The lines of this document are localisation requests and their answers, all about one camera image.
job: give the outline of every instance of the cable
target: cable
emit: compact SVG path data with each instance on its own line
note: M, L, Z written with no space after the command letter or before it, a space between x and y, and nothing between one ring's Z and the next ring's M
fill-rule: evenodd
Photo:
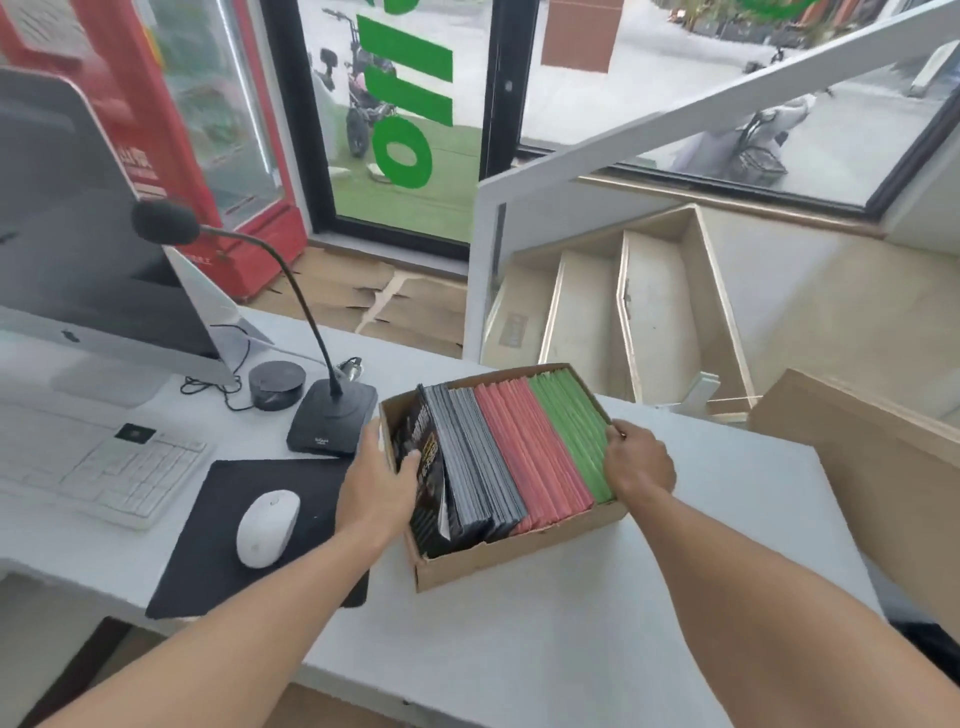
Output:
M237 328L247 335L247 332L244 331L243 327L239 327L236 324L212 324L210 327ZM205 392L210 387L213 387L224 395L224 404L227 406L227 409L230 412L246 412L248 409L253 409L252 404L247 407L234 407L232 404L230 404L229 399L231 395L238 394L243 389L243 378L238 375L237 372L239 372L243 365L247 363L247 358L250 356L251 343L251 338L249 335L247 335L247 350L244 352L243 358L240 359L240 363L237 364L237 368L232 372L233 381L236 385L233 389L228 389L222 384L211 384L208 381L195 379L192 376L185 376L183 378L183 384L180 385L180 393L182 395L186 395L187 397L192 397L193 395L199 395L201 392Z
M297 359L306 359L307 361L312 361L314 364L322 364L324 367L326 367L326 362L323 361L322 359L315 359L312 356L307 356L306 354L302 354L298 352L290 352L286 349L281 349L280 347L275 346L273 343L268 344L265 341L260 341L260 343L263 346L265 346L267 349L273 350L276 353L285 353L288 356L295 356Z

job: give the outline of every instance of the black mouse pad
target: black mouse pad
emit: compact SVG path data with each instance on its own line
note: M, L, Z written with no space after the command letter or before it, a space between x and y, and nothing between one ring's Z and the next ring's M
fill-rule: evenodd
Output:
M257 579L280 569L333 535L337 496L348 459L217 460L190 512L167 568L147 606L150 619L199 617ZM237 556L237 526L264 493L293 491L300 513L283 555L266 569L250 569ZM345 607L367 601L367 572Z

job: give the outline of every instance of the black card package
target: black card package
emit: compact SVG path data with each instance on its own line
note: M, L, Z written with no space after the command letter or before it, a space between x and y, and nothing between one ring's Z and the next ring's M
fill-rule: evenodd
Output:
M474 546L479 539L461 526L447 475L444 443L423 388L417 389L418 396L396 429L392 445L396 462L411 450L420 451L417 508L410 525L420 553L435 558Z

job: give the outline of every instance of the cardboard box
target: cardboard box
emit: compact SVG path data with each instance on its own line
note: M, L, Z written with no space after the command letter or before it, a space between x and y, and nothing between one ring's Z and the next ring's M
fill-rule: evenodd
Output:
M485 375L468 376L464 379L449 381L446 386L451 389L461 387L474 387L477 384L491 384L498 381L507 381L509 379L520 379L527 376L540 374L542 372L556 372L560 369L569 369L573 376L584 387L584 391L593 406L607 422L610 417L604 411L603 407L596 400L593 394L584 386L584 382L569 364L539 364L531 367L519 367L517 369L504 369L498 372L490 372ZM387 453L387 459L391 467L396 471L397 462L394 456L394 449L391 446L393 435L396 428L403 421L403 417L409 411L417 397L417 392L405 392L396 397L390 397L380 403L380 426L383 429L384 448ZM407 528L404 533L404 542L406 544L407 555L414 568L414 576L417 580L417 591L425 592L428 589L439 587L449 581L468 576L475 571L488 569L489 567L503 564L519 556L525 556L528 553L539 551L541 548L547 548L554 544L560 544L564 541L576 538L581 534L592 531L594 528L619 521L627 515L627 509L617 500L610 500L606 503L594 505L590 510L571 516L565 521L554 523L538 531L529 531L518 536L510 536L501 541L492 544L479 544L466 551L458 551L441 556L436 559L427 559L420 555L417 544L414 541L413 532Z

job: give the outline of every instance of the green lettering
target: green lettering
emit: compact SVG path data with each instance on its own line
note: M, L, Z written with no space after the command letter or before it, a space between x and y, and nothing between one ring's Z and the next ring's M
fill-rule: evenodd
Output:
M390 156L388 145L402 144L414 153L414 164L401 164ZM433 153L423 132L409 119L388 116L373 127L373 156L390 181L398 187L420 189L433 174Z
M367 91L380 101L395 104L438 124L453 126L453 100L449 97L402 81L394 74L384 73L371 65L364 71L364 78L367 80Z
M453 51L448 48L370 20L364 15L357 15L357 32L365 51L441 81L453 82Z
M403 15L415 8L420 0L383 0L383 9L390 15Z

